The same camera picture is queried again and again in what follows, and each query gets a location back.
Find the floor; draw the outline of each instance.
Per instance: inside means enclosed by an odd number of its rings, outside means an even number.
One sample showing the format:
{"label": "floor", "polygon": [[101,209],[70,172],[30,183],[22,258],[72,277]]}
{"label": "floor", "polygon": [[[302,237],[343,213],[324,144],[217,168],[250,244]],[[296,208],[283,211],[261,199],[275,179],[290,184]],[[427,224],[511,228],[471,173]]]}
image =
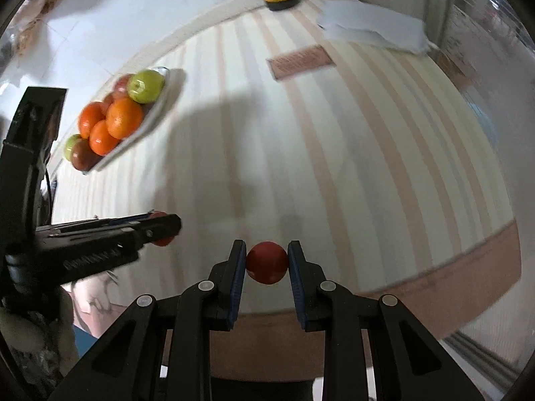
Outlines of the floor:
{"label": "floor", "polygon": [[69,88],[61,137],[130,57],[221,1],[61,0],[41,23],[34,48],[4,73],[10,84],[0,89],[0,116],[12,119],[30,85]]}

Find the striped tablecloth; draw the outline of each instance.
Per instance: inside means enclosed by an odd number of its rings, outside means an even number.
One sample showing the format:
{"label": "striped tablecloth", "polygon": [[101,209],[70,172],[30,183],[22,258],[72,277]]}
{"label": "striped tablecloth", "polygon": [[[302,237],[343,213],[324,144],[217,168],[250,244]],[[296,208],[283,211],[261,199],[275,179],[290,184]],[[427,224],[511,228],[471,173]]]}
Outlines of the striped tablecloth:
{"label": "striped tablecloth", "polygon": [[[140,294],[179,294],[235,238],[299,239],[327,278],[354,293],[396,293],[439,336],[520,277],[500,165],[474,113],[427,56],[323,40],[324,1],[243,13],[177,44],[155,62],[176,68],[157,129],[96,174],[60,166],[55,223],[151,209],[184,223],[167,248],[147,246],[139,262],[72,287],[82,328],[100,334]],[[273,79],[267,59],[316,44],[335,66]],[[318,374],[321,341],[301,334],[289,309],[288,277],[246,278],[244,317],[213,341],[214,373]],[[317,360],[304,366],[311,351]],[[287,367],[259,369],[258,354]]]}

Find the white paper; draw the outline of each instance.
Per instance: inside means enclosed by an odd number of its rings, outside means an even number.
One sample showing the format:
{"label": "white paper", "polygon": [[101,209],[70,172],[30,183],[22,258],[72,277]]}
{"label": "white paper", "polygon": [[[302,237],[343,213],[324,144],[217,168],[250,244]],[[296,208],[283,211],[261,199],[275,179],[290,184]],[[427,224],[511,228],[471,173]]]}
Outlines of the white paper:
{"label": "white paper", "polygon": [[358,0],[327,1],[317,22],[324,29],[326,39],[361,42],[414,54],[430,49],[421,19]]}

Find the red apple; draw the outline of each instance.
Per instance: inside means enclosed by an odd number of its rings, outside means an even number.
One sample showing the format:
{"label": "red apple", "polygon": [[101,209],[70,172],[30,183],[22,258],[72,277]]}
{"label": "red apple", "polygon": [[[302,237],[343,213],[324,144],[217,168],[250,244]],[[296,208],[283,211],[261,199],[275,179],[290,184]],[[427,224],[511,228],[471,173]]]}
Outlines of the red apple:
{"label": "red apple", "polygon": [[85,139],[77,141],[71,149],[71,163],[76,170],[89,171],[102,159],[89,147]]}
{"label": "red apple", "polygon": [[[154,211],[151,215],[149,215],[149,218],[155,219],[156,217],[164,217],[165,215],[167,214],[163,211]],[[165,247],[168,244],[170,244],[170,242],[173,241],[173,239],[175,239],[175,237],[162,238],[162,239],[157,239],[156,241],[151,241],[151,243],[159,247]]]}
{"label": "red apple", "polygon": [[128,96],[128,82],[130,81],[130,77],[132,77],[133,74],[124,74],[122,75],[113,86],[113,99],[118,100],[121,98],[126,98]]}
{"label": "red apple", "polygon": [[105,98],[102,100],[102,114],[106,116],[108,108],[113,104],[113,93],[108,93]]}
{"label": "red apple", "polygon": [[288,270],[288,255],[277,243],[263,241],[255,245],[245,259],[247,274],[259,283],[272,285]]}

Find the fruit plate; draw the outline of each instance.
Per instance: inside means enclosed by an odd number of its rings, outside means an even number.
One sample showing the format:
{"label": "fruit plate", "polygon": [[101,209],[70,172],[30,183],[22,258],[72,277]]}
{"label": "fruit plate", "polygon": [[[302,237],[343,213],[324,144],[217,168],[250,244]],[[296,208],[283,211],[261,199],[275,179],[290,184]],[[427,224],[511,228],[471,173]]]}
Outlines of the fruit plate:
{"label": "fruit plate", "polygon": [[145,117],[143,118],[143,122],[141,122],[140,127],[136,129],[134,134],[123,139],[121,143],[119,143],[108,155],[102,157],[102,159],[97,164],[95,164],[92,169],[82,172],[84,175],[88,175],[92,172],[102,170],[114,159],[119,157],[129,147],[131,147],[133,144],[137,143],[139,140],[149,134],[149,132],[154,129],[154,127],[160,120],[162,114],[164,113],[165,100],[167,98],[170,88],[169,78],[171,71],[169,71],[169,69],[167,68],[164,68],[163,66],[157,66],[151,69],[159,72],[164,76],[164,87],[162,88],[158,99],[156,99],[156,101],[152,104],[151,108],[145,111]]}

